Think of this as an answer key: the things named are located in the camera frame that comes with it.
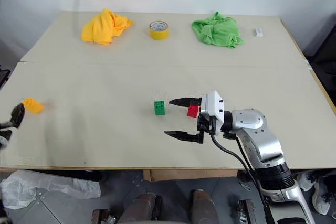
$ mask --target green cloth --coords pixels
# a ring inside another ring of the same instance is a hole
[[[243,43],[237,21],[230,17],[224,18],[219,12],[205,20],[194,21],[191,27],[198,40],[208,45],[235,48]]]

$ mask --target green block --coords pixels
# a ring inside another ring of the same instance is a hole
[[[164,115],[164,101],[154,102],[155,115]]]

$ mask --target plastic bag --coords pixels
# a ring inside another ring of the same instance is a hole
[[[60,191],[78,199],[100,197],[99,182],[60,177],[49,174],[18,170],[0,184],[3,204],[10,209],[28,206],[35,198],[36,188]]]

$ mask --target tape roll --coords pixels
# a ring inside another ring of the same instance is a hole
[[[154,21],[149,25],[150,35],[153,39],[162,40],[169,37],[169,27],[164,21]]]

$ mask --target white table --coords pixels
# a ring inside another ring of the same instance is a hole
[[[199,145],[164,134],[196,132],[196,119],[169,100],[212,90],[227,110],[261,110],[291,168],[335,167],[335,115],[277,17],[235,16],[245,43],[228,49],[197,41],[190,24],[204,15],[129,13],[135,25],[111,45],[84,43],[73,17],[81,25],[94,15],[61,13],[0,91],[0,121],[26,97],[46,106],[26,113],[1,167],[241,168],[208,136]],[[169,39],[148,36],[157,19],[168,22]],[[257,26],[263,38],[254,37]],[[158,100],[165,116],[154,115]]]

